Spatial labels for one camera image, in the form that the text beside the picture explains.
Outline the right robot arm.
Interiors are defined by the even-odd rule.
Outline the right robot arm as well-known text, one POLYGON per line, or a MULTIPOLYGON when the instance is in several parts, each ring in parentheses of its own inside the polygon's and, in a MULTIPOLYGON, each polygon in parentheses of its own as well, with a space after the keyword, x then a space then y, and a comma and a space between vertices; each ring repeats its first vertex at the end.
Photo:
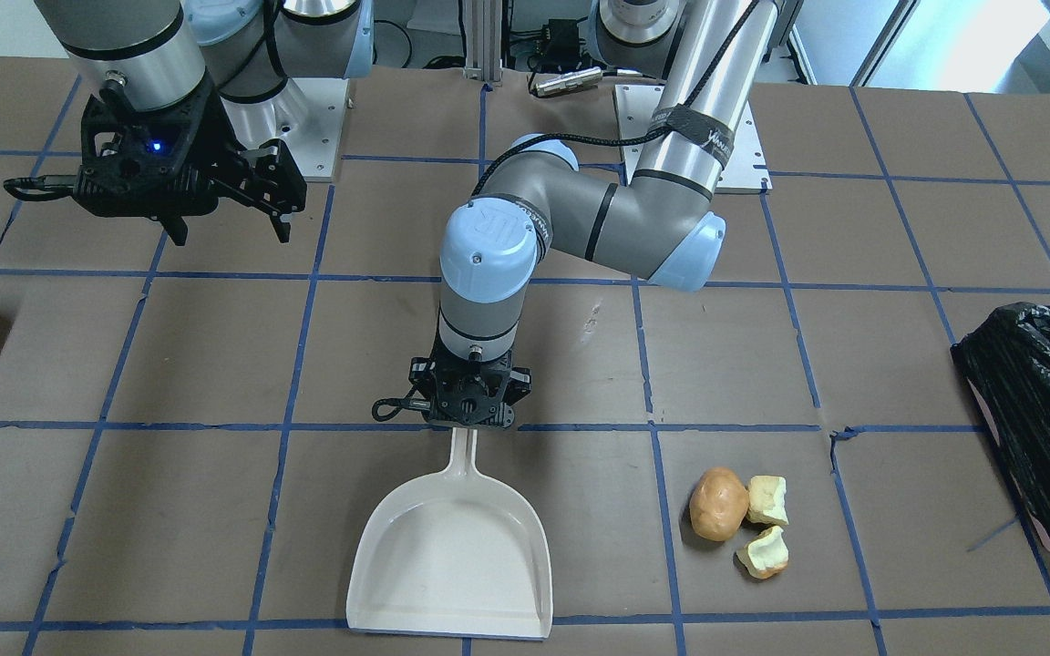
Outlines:
POLYGON ((90 91, 72 175, 7 179, 23 202, 72 199, 103 219, 142 217, 176 245, 222 199, 262 213, 279 242, 328 179, 335 100, 310 80, 364 77, 371 1, 40 1, 90 91))

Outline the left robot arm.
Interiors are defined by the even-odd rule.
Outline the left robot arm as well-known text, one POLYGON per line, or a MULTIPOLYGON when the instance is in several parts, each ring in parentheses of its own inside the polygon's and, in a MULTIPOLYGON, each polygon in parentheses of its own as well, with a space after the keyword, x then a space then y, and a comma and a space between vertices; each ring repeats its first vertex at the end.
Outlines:
POLYGON ((699 291, 724 240, 712 198, 778 16, 775 1, 598 3, 597 33, 627 46, 679 38, 649 125, 615 140, 639 149, 636 170, 625 184, 580 171, 571 145, 605 137, 517 137, 452 213, 432 352, 412 361, 407 395, 376 400, 374 419, 411 410, 437 426, 510 426, 530 392, 529 371, 512 362, 522 306, 550 251, 699 291))

